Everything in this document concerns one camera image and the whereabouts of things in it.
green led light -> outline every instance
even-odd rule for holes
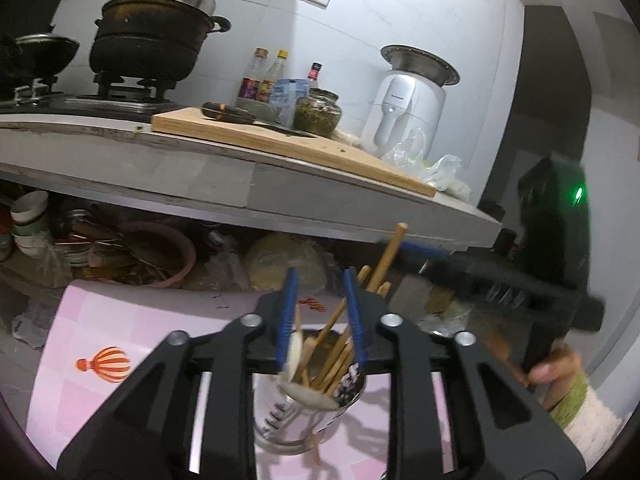
[[[579,187],[575,192],[574,205],[577,205],[578,203],[580,203],[581,199],[582,199],[582,188]]]

utensil holder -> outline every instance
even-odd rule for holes
[[[305,330],[305,336],[314,332]],[[309,362],[313,377],[327,358],[340,334],[331,331],[326,343],[314,351]],[[300,454],[312,448],[311,435],[320,433],[359,398],[366,384],[364,374],[354,374],[353,367],[340,381],[332,398],[337,410],[307,406],[289,397],[280,387],[278,376],[254,375],[254,429],[256,443],[277,454]]]

white tiled wall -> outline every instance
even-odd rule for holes
[[[94,20],[107,0],[63,0],[56,32],[82,44],[62,73],[66,91],[87,91],[88,53]],[[455,153],[467,163],[482,129],[502,44],[505,0],[331,0],[320,9],[301,0],[217,0],[216,13],[233,28],[210,35],[193,73],[171,92],[173,100],[199,105],[231,102],[253,50],[290,51],[288,75],[305,77],[312,62],[323,65],[321,86],[340,95],[342,126],[359,133],[388,64],[379,50],[405,43],[449,61],[462,81],[447,101],[429,159]],[[508,113],[510,100],[506,104]]]

metal screw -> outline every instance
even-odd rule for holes
[[[240,323],[249,328],[254,328],[262,323],[262,317],[258,314],[244,314],[240,319]]]
[[[471,346],[476,342],[476,336],[471,332],[458,332],[454,339],[460,346]]]
[[[166,340],[171,346],[181,346],[189,340],[189,334],[182,330],[174,330],[166,337]]]
[[[399,326],[402,325],[402,318],[390,312],[380,317],[380,322],[385,326]]]

human hand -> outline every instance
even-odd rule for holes
[[[527,379],[532,384],[551,384],[542,402],[545,410],[551,410],[569,393],[579,372],[580,354],[569,345],[563,344],[535,365]]]
[[[549,357],[534,365],[526,374],[508,361],[511,348],[497,333],[486,338],[484,344],[524,386],[550,384],[549,391],[542,402],[542,407],[546,410],[551,410],[569,393],[580,371],[580,354],[569,345],[563,344],[553,350]]]

